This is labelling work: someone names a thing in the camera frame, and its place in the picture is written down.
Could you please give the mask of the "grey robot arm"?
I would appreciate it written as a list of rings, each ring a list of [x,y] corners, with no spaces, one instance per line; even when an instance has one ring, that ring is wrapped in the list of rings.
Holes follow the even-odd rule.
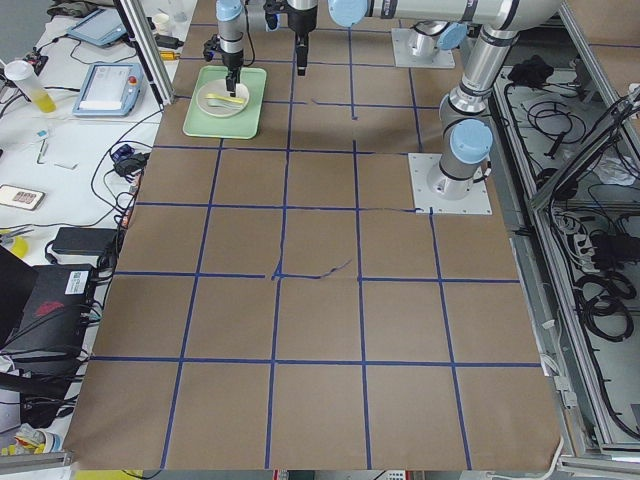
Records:
[[[236,96],[241,69],[251,66],[256,58],[252,29],[264,26],[263,1],[217,1],[216,19],[218,33],[216,43],[223,65],[227,69],[226,91]]]
[[[465,198],[493,144],[490,128],[479,120],[497,75],[518,34],[554,15],[558,1],[330,1],[334,23],[351,27],[365,17],[462,22],[481,27],[464,73],[446,95],[439,115],[444,151],[427,174],[427,186],[445,200]]]

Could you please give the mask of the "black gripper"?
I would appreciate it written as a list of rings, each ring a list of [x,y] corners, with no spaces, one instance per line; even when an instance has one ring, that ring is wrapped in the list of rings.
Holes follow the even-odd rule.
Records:
[[[222,60],[228,70],[225,78],[226,90],[231,97],[236,97],[237,85],[240,83],[240,72],[243,67],[243,50],[232,53],[222,51]]]
[[[308,65],[309,33],[317,25],[317,0],[287,0],[288,27],[295,32],[296,73],[305,76]]]

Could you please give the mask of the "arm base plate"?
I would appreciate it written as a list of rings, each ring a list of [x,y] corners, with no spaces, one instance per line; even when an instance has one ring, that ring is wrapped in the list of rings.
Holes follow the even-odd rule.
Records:
[[[393,28],[391,30],[395,66],[398,68],[454,69],[451,50],[437,46],[441,33],[436,30]]]
[[[483,172],[453,180],[440,169],[440,154],[409,153],[413,209],[419,214],[491,215]]]

